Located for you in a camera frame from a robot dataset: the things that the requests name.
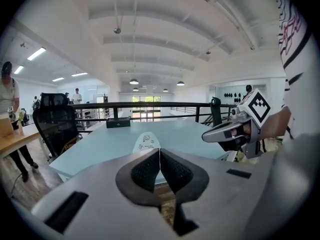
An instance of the black pants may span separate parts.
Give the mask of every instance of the black pants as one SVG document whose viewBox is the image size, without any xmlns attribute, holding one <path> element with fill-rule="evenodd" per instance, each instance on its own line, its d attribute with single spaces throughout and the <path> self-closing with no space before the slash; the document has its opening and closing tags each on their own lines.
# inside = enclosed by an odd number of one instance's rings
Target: black pants
<svg viewBox="0 0 320 240">
<path fill-rule="evenodd" d="M 24 159 L 26 160 L 26 162 L 29 164 L 29 165 L 33 165 L 34 164 L 34 161 L 33 159 L 31 158 L 30 156 L 30 153 L 27 149 L 27 146 L 24 145 L 22 147 L 19 148 L 22 156 L 24 157 Z M 15 150 L 13 151 L 11 154 L 10 154 L 10 157 L 13 159 L 13 161 L 15 162 L 16 166 L 19 168 L 19 170 L 25 174 L 27 173 L 28 171 L 26 170 L 25 166 L 23 165 L 21 159 L 20 159 L 20 156 L 19 156 L 19 153 L 18 153 L 18 150 Z"/>
</svg>

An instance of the chair headrest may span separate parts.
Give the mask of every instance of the chair headrest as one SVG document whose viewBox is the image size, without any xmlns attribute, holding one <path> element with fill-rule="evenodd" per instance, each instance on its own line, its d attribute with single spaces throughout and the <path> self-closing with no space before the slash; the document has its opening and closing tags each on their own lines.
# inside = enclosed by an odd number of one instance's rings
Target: chair headrest
<svg viewBox="0 0 320 240">
<path fill-rule="evenodd" d="M 63 93 L 42 93 L 40 107 L 67 106 L 67 96 Z"/>
</svg>

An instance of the black rectangular slot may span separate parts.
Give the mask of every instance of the black rectangular slot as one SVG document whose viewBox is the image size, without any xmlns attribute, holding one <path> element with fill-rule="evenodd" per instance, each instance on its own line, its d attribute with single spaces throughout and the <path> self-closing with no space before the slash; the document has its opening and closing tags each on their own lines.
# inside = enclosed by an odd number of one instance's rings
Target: black rectangular slot
<svg viewBox="0 0 320 240">
<path fill-rule="evenodd" d="M 88 196 L 86 193 L 73 192 L 44 223 L 59 233 L 63 233 Z"/>
<path fill-rule="evenodd" d="M 251 176 L 250 172 L 242 171 L 242 170 L 236 170 L 236 169 L 229 169 L 226 171 L 227 174 L 232 174 L 238 177 L 249 179 Z"/>
</svg>

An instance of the black box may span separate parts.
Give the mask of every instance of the black box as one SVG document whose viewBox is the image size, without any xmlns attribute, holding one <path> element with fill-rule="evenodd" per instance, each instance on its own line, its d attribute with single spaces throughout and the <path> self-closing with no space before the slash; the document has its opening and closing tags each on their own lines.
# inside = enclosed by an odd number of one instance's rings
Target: black box
<svg viewBox="0 0 320 240">
<path fill-rule="evenodd" d="M 107 128 L 119 128 L 119 127 L 129 127 L 129 126 L 130 126 L 129 117 L 109 118 L 106 121 L 106 127 Z"/>
</svg>

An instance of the railing post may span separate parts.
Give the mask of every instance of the railing post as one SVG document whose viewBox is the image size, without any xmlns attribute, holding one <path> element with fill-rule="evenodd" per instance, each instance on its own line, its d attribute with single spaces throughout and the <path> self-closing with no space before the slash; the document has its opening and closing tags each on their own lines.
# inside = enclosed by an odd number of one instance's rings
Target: railing post
<svg viewBox="0 0 320 240">
<path fill-rule="evenodd" d="M 195 110 L 195 122 L 199 123 L 200 107 L 197 106 Z"/>
<path fill-rule="evenodd" d="M 113 108 L 113 118 L 118 119 L 118 108 L 117 107 Z"/>
</svg>

